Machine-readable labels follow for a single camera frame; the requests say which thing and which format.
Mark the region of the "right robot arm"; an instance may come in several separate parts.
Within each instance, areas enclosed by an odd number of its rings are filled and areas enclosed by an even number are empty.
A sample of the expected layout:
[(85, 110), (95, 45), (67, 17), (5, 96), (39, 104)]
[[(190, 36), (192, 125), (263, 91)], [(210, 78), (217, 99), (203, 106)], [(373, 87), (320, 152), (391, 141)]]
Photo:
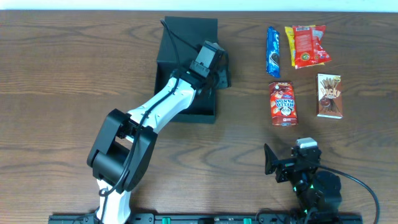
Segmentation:
[(319, 171), (318, 143), (312, 138), (296, 140), (290, 159), (278, 159), (268, 144), (264, 145), (265, 174), (275, 174), (276, 182), (290, 182), (300, 209), (285, 219), (286, 223), (341, 223), (338, 207), (342, 202), (340, 178), (329, 171)]

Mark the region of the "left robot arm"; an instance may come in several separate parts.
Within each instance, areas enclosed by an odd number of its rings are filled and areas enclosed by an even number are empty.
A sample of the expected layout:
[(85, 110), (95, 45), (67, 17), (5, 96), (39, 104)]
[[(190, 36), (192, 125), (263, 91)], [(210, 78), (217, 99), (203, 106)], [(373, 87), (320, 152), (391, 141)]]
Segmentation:
[(173, 69), (163, 89), (149, 101), (127, 113), (114, 109), (105, 117), (86, 160), (99, 186), (98, 223), (128, 221), (131, 192), (149, 166), (161, 129), (196, 96), (230, 86), (227, 51), (205, 41), (189, 67)]

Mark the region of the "blue Oreo cookie pack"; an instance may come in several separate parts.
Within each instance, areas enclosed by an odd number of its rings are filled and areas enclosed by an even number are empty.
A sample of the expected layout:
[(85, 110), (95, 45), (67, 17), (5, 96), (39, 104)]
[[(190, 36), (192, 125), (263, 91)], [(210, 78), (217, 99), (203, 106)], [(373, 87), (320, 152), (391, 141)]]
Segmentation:
[(270, 26), (267, 29), (266, 72), (275, 78), (280, 78), (279, 57), (279, 32)]

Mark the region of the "black gift box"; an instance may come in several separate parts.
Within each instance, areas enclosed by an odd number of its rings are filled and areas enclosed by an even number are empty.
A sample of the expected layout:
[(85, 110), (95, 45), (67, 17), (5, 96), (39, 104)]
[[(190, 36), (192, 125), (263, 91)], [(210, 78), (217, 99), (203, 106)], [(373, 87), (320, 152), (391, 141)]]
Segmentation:
[[(182, 68), (188, 68), (195, 60), (198, 51), (206, 40), (218, 41), (218, 20), (199, 17), (166, 16), (164, 21), (176, 34), (174, 41)], [(168, 32), (165, 30), (157, 56), (157, 73), (154, 93), (158, 93), (167, 84), (172, 70), (177, 68), (174, 48)], [(189, 108), (179, 112), (172, 120), (184, 123), (213, 124), (216, 119), (216, 93), (208, 92), (196, 96)]]

